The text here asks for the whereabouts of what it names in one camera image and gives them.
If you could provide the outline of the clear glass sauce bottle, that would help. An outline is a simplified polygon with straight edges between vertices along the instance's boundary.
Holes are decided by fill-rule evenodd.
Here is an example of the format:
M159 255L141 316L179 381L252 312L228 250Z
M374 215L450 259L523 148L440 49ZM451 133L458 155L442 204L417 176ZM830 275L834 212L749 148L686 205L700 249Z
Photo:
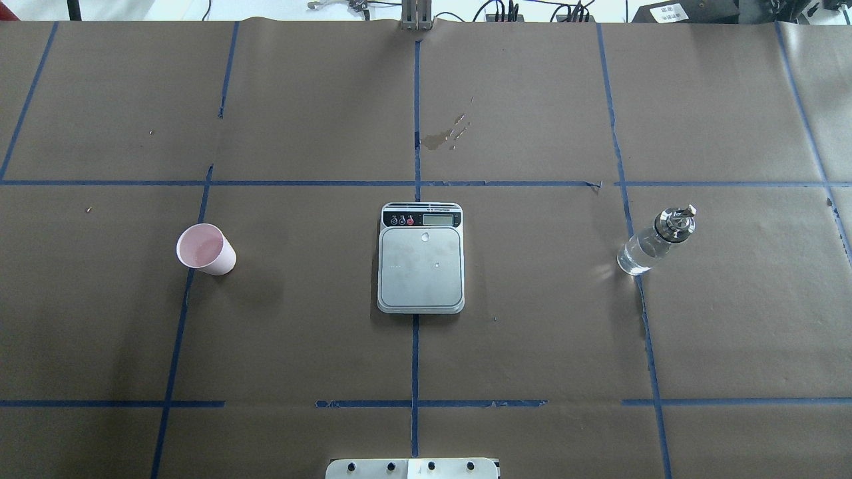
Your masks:
M662 210L650 226L633 234L622 245L616 257L618 266L627 275L644 275L693 236L696 215L693 204Z

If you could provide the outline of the pink plastic cup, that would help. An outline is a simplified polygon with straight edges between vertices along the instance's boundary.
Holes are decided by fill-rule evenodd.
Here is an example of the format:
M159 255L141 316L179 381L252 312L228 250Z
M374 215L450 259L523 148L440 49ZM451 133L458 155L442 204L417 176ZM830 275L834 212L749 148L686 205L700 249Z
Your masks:
M177 242L179 262L207 275L227 275L237 264L237 255L220 228L202 222L183 231Z

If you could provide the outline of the silver digital kitchen scale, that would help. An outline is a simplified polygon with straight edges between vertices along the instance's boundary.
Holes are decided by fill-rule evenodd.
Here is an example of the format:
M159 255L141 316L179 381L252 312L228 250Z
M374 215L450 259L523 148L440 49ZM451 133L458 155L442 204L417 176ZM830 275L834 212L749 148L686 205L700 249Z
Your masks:
M465 307L463 209L451 202L381 207L377 307L384 313L455 315Z

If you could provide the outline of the black box white label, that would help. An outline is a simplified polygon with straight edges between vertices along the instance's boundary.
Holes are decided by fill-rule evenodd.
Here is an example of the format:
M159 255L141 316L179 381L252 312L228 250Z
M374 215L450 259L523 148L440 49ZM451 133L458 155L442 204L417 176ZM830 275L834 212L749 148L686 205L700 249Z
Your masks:
M736 1L657 1L639 7L631 23L737 24Z

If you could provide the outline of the aluminium frame post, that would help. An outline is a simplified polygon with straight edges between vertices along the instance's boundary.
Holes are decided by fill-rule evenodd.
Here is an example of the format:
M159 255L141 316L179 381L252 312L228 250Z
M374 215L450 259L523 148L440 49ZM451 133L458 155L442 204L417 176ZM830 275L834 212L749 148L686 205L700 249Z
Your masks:
M402 0L399 3L401 4L401 30L432 30L434 25L432 0Z

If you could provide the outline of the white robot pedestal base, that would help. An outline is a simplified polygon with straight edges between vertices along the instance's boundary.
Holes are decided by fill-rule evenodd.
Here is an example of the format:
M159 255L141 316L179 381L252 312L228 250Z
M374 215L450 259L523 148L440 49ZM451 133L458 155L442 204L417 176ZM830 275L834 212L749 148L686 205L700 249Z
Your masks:
M325 478L500 478L498 460L462 458L350 458L332 460Z

